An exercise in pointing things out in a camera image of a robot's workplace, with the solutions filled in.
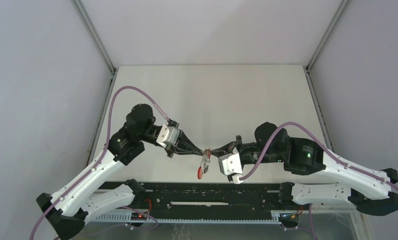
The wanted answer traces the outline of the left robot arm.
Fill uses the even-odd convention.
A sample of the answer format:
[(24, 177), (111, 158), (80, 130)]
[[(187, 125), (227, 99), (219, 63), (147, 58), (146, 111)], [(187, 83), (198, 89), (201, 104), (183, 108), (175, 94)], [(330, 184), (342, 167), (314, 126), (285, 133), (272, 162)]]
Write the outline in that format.
[(100, 195), (92, 194), (110, 176), (144, 152), (144, 143), (163, 148), (170, 158), (173, 155), (203, 155), (203, 150), (178, 128), (177, 122), (169, 120), (167, 124), (156, 125), (155, 121), (151, 106), (134, 106), (123, 127), (109, 139), (95, 160), (60, 190), (37, 197), (37, 204), (61, 240), (73, 238), (88, 222), (108, 211), (143, 206), (146, 191), (134, 179)]

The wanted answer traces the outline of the red handled keyring holder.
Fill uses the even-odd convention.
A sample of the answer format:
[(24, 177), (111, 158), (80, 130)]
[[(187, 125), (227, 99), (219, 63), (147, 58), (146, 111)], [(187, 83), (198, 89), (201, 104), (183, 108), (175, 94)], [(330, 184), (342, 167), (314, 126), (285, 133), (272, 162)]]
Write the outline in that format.
[(202, 179), (203, 175), (208, 171), (209, 163), (211, 159), (211, 150), (209, 148), (205, 149), (202, 155), (201, 163), (197, 171), (197, 178)]

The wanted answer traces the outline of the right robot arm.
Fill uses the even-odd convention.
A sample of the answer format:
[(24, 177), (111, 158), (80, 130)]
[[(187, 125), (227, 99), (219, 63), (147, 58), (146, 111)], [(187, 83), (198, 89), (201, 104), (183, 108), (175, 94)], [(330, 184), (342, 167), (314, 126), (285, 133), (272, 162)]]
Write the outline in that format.
[(299, 176), (323, 176), (331, 183), (284, 182), (277, 201), (280, 207), (311, 204), (351, 206), (371, 216), (398, 211), (398, 172), (393, 168), (374, 170), (335, 154), (313, 135), (291, 137), (286, 125), (265, 122), (254, 132), (255, 141), (243, 143), (240, 136), (220, 148), (210, 150), (218, 158), (220, 171), (230, 182), (241, 184), (251, 176), (245, 165), (256, 170), (260, 164), (282, 163), (285, 171)]

